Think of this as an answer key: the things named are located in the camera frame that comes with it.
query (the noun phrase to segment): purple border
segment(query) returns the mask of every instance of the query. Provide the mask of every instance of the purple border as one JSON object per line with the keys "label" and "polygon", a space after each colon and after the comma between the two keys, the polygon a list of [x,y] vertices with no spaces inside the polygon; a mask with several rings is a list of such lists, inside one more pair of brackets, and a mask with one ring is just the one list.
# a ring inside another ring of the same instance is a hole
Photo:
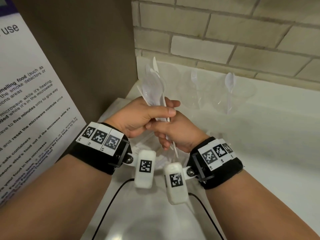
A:
{"label": "purple border", "polygon": [[13,13],[17,13],[18,10],[11,0],[5,0],[6,6],[0,6],[0,17],[7,16]]}

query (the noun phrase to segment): hand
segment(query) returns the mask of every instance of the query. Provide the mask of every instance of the hand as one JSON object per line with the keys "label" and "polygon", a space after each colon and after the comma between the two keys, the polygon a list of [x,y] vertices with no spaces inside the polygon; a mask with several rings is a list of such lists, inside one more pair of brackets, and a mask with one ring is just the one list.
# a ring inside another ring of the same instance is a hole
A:
{"label": "hand", "polygon": [[128,138],[142,134],[145,125],[153,118],[168,118],[176,115],[174,107],[179,107],[180,102],[165,98],[167,107],[148,106],[142,97],[131,101],[124,108],[116,112],[105,123],[117,128]]}
{"label": "hand", "polygon": [[170,122],[150,121],[146,124],[146,128],[154,131],[165,150],[168,150],[172,141],[174,141],[177,148],[190,153],[194,147],[209,138],[206,133],[196,127],[179,111],[177,111],[176,116],[170,118]]}

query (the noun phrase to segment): tile backsplash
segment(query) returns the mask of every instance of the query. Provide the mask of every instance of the tile backsplash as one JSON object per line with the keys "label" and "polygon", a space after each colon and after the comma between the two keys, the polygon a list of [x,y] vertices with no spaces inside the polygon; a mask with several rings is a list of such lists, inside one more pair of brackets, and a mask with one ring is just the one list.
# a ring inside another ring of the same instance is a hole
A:
{"label": "tile backsplash", "polygon": [[320,0],[132,0],[136,55],[320,91]]}

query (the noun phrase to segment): fingernail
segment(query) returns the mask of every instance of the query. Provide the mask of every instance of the fingernail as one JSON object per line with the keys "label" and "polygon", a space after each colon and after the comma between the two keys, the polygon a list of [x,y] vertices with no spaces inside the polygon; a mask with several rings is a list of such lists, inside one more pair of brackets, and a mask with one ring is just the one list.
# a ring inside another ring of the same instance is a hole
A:
{"label": "fingernail", "polygon": [[175,116],[176,115],[176,110],[173,108],[169,108],[169,115],[170,116]]}
{"label": "fingernail", "polygon": [[146,128],[149,129],[151,127],[151,122],[146,124]]}

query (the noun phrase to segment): forearm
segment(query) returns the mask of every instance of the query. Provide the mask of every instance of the forearm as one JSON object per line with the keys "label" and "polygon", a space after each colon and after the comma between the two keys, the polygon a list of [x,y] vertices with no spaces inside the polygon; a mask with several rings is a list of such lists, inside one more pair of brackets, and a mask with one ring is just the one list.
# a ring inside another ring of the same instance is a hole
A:
{"label": "forearm", "polygon": [[66,155],[0,209],[0,239],[80,239],[110,181]]}
{"label": "forearm", "polygon": [[228,240],[320,239],[245,170],[206,195]]}

